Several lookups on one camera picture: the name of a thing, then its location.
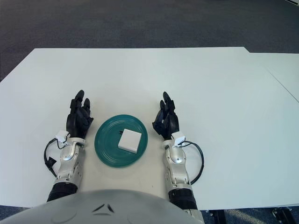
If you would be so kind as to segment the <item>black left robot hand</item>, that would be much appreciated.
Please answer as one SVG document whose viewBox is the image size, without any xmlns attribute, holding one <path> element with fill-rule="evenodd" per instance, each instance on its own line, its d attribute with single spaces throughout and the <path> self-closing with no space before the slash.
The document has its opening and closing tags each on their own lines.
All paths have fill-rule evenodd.
<svg viewBox="0 0 299 224">
<path fill-rule="evenodd" d="M 85 139 L 93 118 L 90 117 L 90 100 L 86 98 L 83 102 L 85 92 L 80 90 L 71 100 L 70 114 L 66 121 L 66 131 L 70 137 Z"/>
</svg>

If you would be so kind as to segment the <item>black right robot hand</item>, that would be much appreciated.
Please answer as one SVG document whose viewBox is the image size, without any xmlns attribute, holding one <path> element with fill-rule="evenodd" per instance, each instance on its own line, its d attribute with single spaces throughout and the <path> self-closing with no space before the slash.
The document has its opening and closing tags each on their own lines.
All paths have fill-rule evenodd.
<svg viewBox="0 0 299 224">
<path fill-rule="evenodd" d="M 160 101 L 160 111 L 155 121 L 152 123 L 154 130 L 161 135 L 164 140 L 171 140 L 173 133 L 179 132 L 179 122 L 174 112 L 174 101 L 167 92 L 163 92 L 163 100 Z"/>
</svg>

